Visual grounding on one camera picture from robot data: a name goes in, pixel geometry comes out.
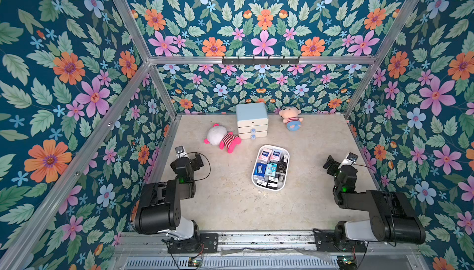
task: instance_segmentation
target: white plastic basket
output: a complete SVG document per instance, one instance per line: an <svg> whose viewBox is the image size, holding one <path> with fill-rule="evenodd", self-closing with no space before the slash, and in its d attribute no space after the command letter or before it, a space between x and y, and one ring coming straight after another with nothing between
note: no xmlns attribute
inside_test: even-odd
<svg viewBox="0 0 474 270"><path fill-rule="evenodd" d="M281 155L288 155L288 162L286 164L286 175L285 175L285 178L283 179L283 183L280 183L278 182L278 189L269 189L267 187L264 187L264 186L261 186L261 185L258 185L257 184L257 180L254 179L254 171L255 171L255 167L257 166L257 161L258 161L258 157L260 156L260 154L262 153L262 150L264 148L267 148L267 149L270 149L270 150L273 150L273 149L279 149L281 150ZM286 178L288 177L288 170L289 170L289 166L290 166L290 153L288 153L288 151L284 148L281 148L281 147L278 147L278 146L274 146L274 145L269 145L269 144L266 144L266 145L263 145L259 150L258 150L258 154L257 154L257 157L255 159L255 164L254 164L254 169L252 170L252 173L250 174L250 178L252 179L252 183L254 183L254 185L257 187L257 188L260 188L260 189L263 189L263 190L269 190L269 191L279 191L281 189L283 189L285 187L285 184L286 184Z"/></svg>

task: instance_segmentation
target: drawer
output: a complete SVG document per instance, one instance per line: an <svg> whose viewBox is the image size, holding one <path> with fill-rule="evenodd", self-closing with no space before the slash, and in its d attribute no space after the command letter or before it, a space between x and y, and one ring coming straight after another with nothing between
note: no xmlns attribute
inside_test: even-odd
<svg viewBox="0 0 474 270"><path fill-rule="evenodd" d="M268 125L268 118L252 119L252 120L237 120L237 127L247 127L253 125Z"/></svg>
<svg viewBox="0 0 474 270"><path fill-rule="evenodd" d="M258 132L255 132L255 137L264 137L266 136L266 133L267 131L258 131ZM249 139L251 134L250 132L248 133L241 133L238 135L241 139Z"/></svg>
<svg viewBox="0 0 474 270"><path fill-rule="evenodd" d="M247 133L247 132L250 132L252 129L255 129L255 131L266 131L268 129L268 124L247 126L247 127L239 127L238 132L239 133Z"/></svg>

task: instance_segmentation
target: green leaf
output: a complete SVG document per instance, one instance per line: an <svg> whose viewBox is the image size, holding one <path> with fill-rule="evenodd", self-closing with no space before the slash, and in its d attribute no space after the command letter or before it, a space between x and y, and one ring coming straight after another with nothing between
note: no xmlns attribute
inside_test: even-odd
<svg viewBox="0 0 474 270"><path fill-rule="evenodd" d="M2 63L7 68L7 71L11 73L12 77L18 78L23 85L28 83L28 76L30 76L28 72L29 67L25 64L23 58L13 54L5 54L3 55Z"/></svg>

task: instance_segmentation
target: orange flower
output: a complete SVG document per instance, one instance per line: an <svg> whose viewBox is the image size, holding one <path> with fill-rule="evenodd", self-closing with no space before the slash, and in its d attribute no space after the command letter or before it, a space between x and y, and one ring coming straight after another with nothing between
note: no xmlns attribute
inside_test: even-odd
<svg viewBox="0 0 474 270"><path fill-rule="evenodd" d="M141 165L145 164L148 160L148 156L150 155L150 148L147 145L141 147L140 152L138 153L138 161Z"/></svg>
<svg viewBox="0 0 474 270"><path fill-rule="evenodd" d="M252 17L252 11L247 10L244 12L244 18L250 19Z"/></svg>
<svg viewBox="0 0 474 270"><path fill-rule="evenodd" d="M385 150L385 147L381 144L377 144L375 147L374 155L377 158L377 160L385 160L385 155L387 155L387 151Z"/></svg>
<svg viewBox="0 0 474 270"><path fill-rule="evenodd" d="M257 17L258 26L263 30L267 30L269 26L272 26L273 15L270 14L270 11L265 9L260 12L260 15Z"/></svg>
<svg viewBox="0 0 474 270"><path fill-rule="evenodd" d="M342 103L342 100L340 98L335 98L331 101L329 101L329 107L330 108L336 108L339 107Z"/></svg>
<svg viewBox="0 0 474 270"><path fill-rule="evenodd" d="M326 42L324 42L323 39L319 39L318 36L313 37L313 40L311 39L306 40L304 42L304 45L301 47L301 52L303 56L321 56L321 52L324 51L326 47L323 45Z"/></svg>
<svg viewBox="0 0 474 270"><path fill-rule="evenodd" d="M288 12L281 10L280 13L278 13L278 16L280 16L281 19L285 19L288 17Z"/></svg>
<svg viewBox="0 0 474 270"><path fill-rule="evenodd" d="M186 109L190 109L193 107L193 102L187 99L181 99L179 104L181 107L184 107Z"/></svg>
<svg viewBox="0 0 474 270"><path fill-rule="evenodd" d="M204 40L204 47L202 51L206 56L224 56L226 47L223 46L223 42L215 37L210 37L209 40Z"/></svg>
<svg viewBox="0 0 474 270"><path fill-rule="evenodd" d="M367 16L367 19L364 21L365 29L375 29L377 26L382 24L382 20L385 19L387 15L385 14L385 9L375 9L373 12L370 12Z"/></svg>
<svg viewBox="0 0 474 270"><path fill-rule="evenodd" d="M36 33L38 34L40 38L42 38L43 40L46 40L46 37L44 36L44 33L41 30L37 30Z"/></svg>
<svg viewBox="0 0 474 270"><path fill-rule="evenodd" d="M148 25L150 25L155 30L164 30L164 26L166 25L163 15L161 13L157 13L155 9L146 11L145 20L147 20Z"/></svg>
<svg viewBox="0 0 474 270"><path fill-rule="evenodd" d="M59 79L63 83L69 82L71 85L76 85L86 75L86 71L83 69L84 63L74 53L69 55L68 52L62 52L61 56L61 58L56 57L53 61L56 65L53 67L55 74L60 75Z"/></svg>
<svg viewBox="0 0 474 270"><path fill-rule="evenodd" d="M138 69L137 64L135 63L135 57L130 54L129 51L122 51L120 57L118 63L122 67L123 74L126 75L127 78L132 78Z"/></svg>
<svg viewBox="0 0 474 270"><path fill-rule="evenodd" d="M98 256L102 252L102 249L104 248L104 244L101 243L97 246L97 248L94 250L94 255Z"/></svg>
<svg viewBox="0 0 474 270"><path fill-rule="evenodd" d="M474 52L469 51L467 54L460 53L456 56L456 59L451 60L449 70L447 70L447 74L453 76L453 80L467 80L469 78L469 74L474 74Z"/></svg>
<svg viewBox="0 0 474 270"><path fill-rule="evenodd" d="M166 137L168 135L168 131L170 130L170 126L166 125L164 128L163 136Z"/></svg>
<svg viewBox="0 0 474 270"><path fill-rule="evenodd" d="M44 140L43 147L35 144L28 151L28 155L34 159L25 160L25 171L32 172L30 178L35 182L41 182L46 177L46 182L57 181L58 173L62 174L71 162L71 152L67 151L67 145L58 143L54 139Z"/></svg>
<svg viewBox="0 0 474 270"><path fill-rule="evenodd" d="M138 211L138 204L140 203L140 200L135 203L132 209L132 222L134 222L136 216L137 216L137 211Z"/></svg>
<svg viewBox="0 0 474 270"><path fill-rule="evenodd" d="M474 160L474 150L473 149L467 149L466 158ZM474 170L474 161L469 162L469 166L471 166L472 170Z"/></svg>
<svg viewBox="0 0 474 270"><path fill-rule="evenodd" d="M408 54L406 52L397 52L395 56L392 56L390 64L388 65L389 73L388 75L393 78L399 78L400 75L404 74L407 69L405 66L408 65Z"/></svg>
<svg viewBox="0 0 474 270"><path fill-rule="evenodd" d="M433 261L433 268L435 270L454 270L453 265L448 264L445 258L435 257Z"/></svg>

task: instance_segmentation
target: metal vent grille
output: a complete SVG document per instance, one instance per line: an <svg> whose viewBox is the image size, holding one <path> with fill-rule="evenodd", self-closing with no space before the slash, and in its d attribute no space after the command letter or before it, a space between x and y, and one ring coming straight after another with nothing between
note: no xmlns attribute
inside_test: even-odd
<svg viewBox="0 0 474 270"><path fill-rule="evenodd" d="M187 266L187 257L176 257L181 269L196 269ZM316 257L284 256L284 257L205 257L202 268L232 269L334 269L336 260L327 263ZM127 270L176 269L171 257L131 257L127 260Z"/></svg>

